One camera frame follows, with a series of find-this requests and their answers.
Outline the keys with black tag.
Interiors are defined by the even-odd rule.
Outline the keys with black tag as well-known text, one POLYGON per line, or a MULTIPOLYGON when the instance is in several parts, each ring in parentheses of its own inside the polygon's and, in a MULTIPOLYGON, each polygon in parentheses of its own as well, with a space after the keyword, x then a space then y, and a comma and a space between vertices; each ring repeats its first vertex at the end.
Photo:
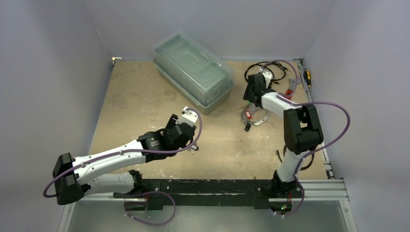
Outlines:
POLYGON ((192 155, 194 155, 199 150, 197 145, 192 145, 187 151, 189 151, 192 155))

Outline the steel perforated key plate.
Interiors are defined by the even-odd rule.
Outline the steel perforated key plate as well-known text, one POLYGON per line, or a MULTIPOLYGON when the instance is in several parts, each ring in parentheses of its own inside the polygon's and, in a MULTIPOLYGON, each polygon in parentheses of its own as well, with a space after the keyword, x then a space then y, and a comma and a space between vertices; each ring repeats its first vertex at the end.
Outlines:
POLYGON ((267 122, 270 118, 270 113, 261 107, 255 106, 254 104, 248 104, 239 112, 239 116, 243 125, 260 126, 267 122), (244 116, 245 110, 249 110, 251 114, 250 120, 244 116))

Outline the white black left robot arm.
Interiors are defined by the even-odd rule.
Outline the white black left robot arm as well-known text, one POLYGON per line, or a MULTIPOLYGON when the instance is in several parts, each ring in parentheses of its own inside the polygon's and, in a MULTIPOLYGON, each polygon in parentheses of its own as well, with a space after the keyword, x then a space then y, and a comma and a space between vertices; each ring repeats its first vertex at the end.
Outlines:
POLYGON ((190 149, 199 139, 202 126, 200 114, 188 108, 183 110, 181 116, 171 115, 165 128, 146 132, 125 145, 83 157, 61 154, 52 171, 53 179, 45 187, 43 196, 56 198, 59 205, 106 192, 140 197, 144 193, 144 184, 137 171, 119 175, 111 172, 163 160, 190 149))

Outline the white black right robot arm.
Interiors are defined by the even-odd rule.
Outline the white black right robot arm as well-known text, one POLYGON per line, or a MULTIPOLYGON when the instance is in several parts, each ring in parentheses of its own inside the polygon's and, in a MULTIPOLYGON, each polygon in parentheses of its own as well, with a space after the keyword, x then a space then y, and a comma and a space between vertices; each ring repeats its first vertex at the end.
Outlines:
POLYGON ((261 73, 248 76, 243 99, 283 119, 286 152, 268 188, 272 194, 282 197, 296 187, 304 155, 323 142, 317 109, 314 105, 297 104, 267 87, 266 78, 261 73))

